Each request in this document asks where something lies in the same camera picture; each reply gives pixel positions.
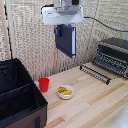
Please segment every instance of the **wall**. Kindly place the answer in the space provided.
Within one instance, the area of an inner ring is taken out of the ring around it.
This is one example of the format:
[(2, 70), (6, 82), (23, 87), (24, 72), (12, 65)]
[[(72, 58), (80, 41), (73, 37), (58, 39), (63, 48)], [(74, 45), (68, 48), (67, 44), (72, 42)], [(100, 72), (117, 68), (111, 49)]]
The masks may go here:
[[(77, 30), (77, 56), (70, 59), (55, 47), (53, 26), (43, 26), (41, 8), (52, 0), (6, 0), (13, 58), (19, 58), (34, 80), (47, 77), (88, 62), (93, 57), (97, 41), (118, 37), (116, 32), (92, 19), (73, 24)], [(84, 16), (91, 16), (103, 23), (125, 30), (128, 28), (127, 0), (82, 0)]]
[[(75, 24), (77, 56), (70, 59), (55, 48), (54, 26), (43, 26), (41, 8), (51, 0), (6, 0), (13, 57), (19, 58), (34, 80), (71, 69), (85, 58), (93, 21)], [(84, 15), (94, 17), (98, 0), (83, 0)]]

